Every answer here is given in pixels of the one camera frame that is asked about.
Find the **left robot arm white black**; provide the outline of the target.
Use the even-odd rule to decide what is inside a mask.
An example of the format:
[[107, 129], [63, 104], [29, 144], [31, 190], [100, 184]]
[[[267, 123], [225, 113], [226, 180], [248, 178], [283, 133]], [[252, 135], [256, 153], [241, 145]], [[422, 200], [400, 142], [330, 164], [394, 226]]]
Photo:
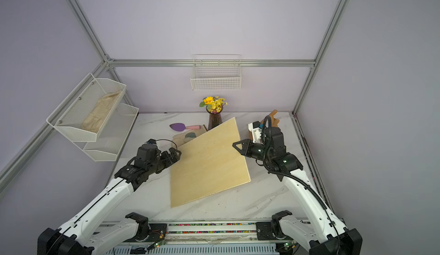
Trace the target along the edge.
[[134, 193], [149, 177], [159, 174], [180, 160], [182, 153], [175, 143], [160, 151], [157, 141], [150, 139], [141, 145], [114, 176], [105, 189], [83, 210], [57, 229], [47, 228], [37, 240], [39, 255], [104, 255], [126, 240], [151, 241], [154, 248], [165, 238], [164, 227], [154, 229], [147, 217], [127, 214], [122, 221], [106, 230], [96, 229], [111, 212]]

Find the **aluminium frame profiles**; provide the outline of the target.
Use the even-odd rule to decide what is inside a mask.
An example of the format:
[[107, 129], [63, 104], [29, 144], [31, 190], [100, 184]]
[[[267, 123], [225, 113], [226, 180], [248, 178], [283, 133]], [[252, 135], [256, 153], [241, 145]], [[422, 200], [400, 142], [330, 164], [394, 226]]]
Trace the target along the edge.
[[[178, 59], [111, 59], [104, 52], [102, 44], [99, 42], [95, 31], [89, 20], [86, 18], [83, 8], [80, 6], [79, 0], [65, 0], [70, 7], [76, 20], [79, 22], [81, 29], [85, 32], [88, 40], [93, 45], [99, 55], [100, 63], [93, 70], [92, 76], [100, 76], [107, 72], [111, 77], [120, 82], [121, 79], [115, 69], [117, 67], [191, 67], [191, 68], [221, 68], [221, 67], [309, 67], [310, 73], [305, 81], [305, 85], [300, 92], [300, 96], [293, 109], [294, 113], [298, 113], [303, 100], [308, 92], [309, 86], [317, 72], [317, 69], [325, 55], [326, 50], [333, 38], [333, 34], [338, 27], [343, 12], [350, 0], [339, 0], [336, 9], [332, 15], [331, 22], [324, 34], [322, 43], [319, 46], [317, 55], [313, 60], [285, 59], [285, 60], [233, 60], [233, 59], [201, 59], [201, 60], [178, 60]], [[34, 154], [48, 139], [53, 131], [53, 127], [46, 123], [29, 142], [20, 150], [20, 152], [10, 161], [10, 163], [1, 171], [1, 196], [5, 196], [7, 191], [13, 186], [18, 177], [22, 174], [33, 158]]]

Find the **dark glass vase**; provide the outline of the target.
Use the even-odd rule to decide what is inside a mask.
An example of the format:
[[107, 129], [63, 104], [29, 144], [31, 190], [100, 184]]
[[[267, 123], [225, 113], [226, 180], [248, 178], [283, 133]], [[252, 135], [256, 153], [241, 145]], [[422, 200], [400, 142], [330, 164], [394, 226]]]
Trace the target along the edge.
[[217, 126], [219, 126], [220, 124], [223, 123], [222, 121], [222, 116], [221, 116], [221, 112], [222, 112], [222, 108], [214, 110], [213, 112], [210, 112], [208, 109], [206, 109], [206, 111], [209, 113], [209, 125], [208, 125], [208, 130], [212, 130], [214, 128], [216, 128]]

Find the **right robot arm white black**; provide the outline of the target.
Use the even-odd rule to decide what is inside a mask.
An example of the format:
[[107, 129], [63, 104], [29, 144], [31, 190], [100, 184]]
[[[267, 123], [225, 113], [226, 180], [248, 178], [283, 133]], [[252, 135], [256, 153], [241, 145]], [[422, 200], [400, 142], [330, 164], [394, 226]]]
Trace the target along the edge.
[[349, 229], [323, 200], [298, 158], [287, 152], [284, 135], [273, 126], [271, 116], [248, 125], [252, 135], [233, 143], [243, 156], [255, 159], [260, 166], [276, 175], [293, 193], [310, 225], [307, 226], [284, 210], [272, 216], [272, 235], [277, 239], [295, 240], [310, 255], [358, 255], [363, 239], [356, 229]]

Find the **cream work glove on table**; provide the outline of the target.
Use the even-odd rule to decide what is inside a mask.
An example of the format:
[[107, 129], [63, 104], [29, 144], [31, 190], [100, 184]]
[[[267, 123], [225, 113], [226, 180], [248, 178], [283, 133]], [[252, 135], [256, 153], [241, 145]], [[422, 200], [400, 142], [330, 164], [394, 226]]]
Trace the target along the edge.
[[200, 129], [192, 129], [173, 136], [173, 142], [180, 147], [207, 132], [204, 125]]

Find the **yellow flower bouquet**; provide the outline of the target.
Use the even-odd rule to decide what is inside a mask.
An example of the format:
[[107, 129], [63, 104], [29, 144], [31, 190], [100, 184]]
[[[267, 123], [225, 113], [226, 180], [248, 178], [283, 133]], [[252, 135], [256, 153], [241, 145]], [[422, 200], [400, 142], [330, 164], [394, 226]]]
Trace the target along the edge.
[[227, 105], [228, 103], [224, 98], [208, 96], [200, 102], [199, 107], [204, 108], [210, 114], [219, 114]]

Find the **metal base rail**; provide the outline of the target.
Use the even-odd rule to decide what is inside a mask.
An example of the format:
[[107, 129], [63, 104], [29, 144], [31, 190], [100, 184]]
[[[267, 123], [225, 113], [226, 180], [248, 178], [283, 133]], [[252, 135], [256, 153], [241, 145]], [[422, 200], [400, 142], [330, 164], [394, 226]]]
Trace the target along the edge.
[[332, 217], [320, 217], [318, 224], [305, 224], [287, 211], [275, 214], [269, 222], [168, 222], [149, 223], [147, 218], [128, 216], [97, 232], [98, 223], [80, 218], [56, 230], [60, 253], [103, 255], [125, 241], [149, 242], [153, 248], [167, 241], [199, 244], [233, 241], [279, 241], [300, 245], [311, 255], [358, 255], [363, 239], [356, 229], [348, 229]]

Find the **white perforated wall shelf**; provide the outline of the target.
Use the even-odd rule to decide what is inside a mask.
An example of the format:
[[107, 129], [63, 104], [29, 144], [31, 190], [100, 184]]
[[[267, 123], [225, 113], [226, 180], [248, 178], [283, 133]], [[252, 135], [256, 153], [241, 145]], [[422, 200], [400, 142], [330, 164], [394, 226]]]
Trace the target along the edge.
[[47, 123], [95, 162], [116, 162], [139, 109], [126, 103], [126, 85], [88, 74]]

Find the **light plywood board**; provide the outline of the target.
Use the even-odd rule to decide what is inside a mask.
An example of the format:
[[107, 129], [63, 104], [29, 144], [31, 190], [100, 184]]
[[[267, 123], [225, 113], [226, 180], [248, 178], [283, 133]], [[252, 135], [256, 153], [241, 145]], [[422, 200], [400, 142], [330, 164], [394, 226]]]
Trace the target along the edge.
[[239, 140], [233, 117], [181, 146], [181, 158], [170, 171], [171, 207], [249, 183], [246, 159], [233, 148]]

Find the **wooden easel frame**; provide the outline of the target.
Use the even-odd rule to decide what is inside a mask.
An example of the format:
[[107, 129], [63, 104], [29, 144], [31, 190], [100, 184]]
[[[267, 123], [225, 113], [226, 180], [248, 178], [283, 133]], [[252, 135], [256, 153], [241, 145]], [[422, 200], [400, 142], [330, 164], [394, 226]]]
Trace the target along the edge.
[[[279, 124], [280, 120], [277, 119], [277, 118], [275, 118], [275, 115], [276, 115], [277, 113], [278, 113], [277, 110], [273, 110], [273, 111], [269, 114], [269, 116], [270, 116], [270, 119], [271, 119], [272, 127], [277, 127], [277, 128], [278, 128], [278, 124]], [[261, 124], [260, 124], [260, 128], [262, 129], [263, 124], [265, 123], [265, 120], [263, 119], [260, 123], [261, 123]]]

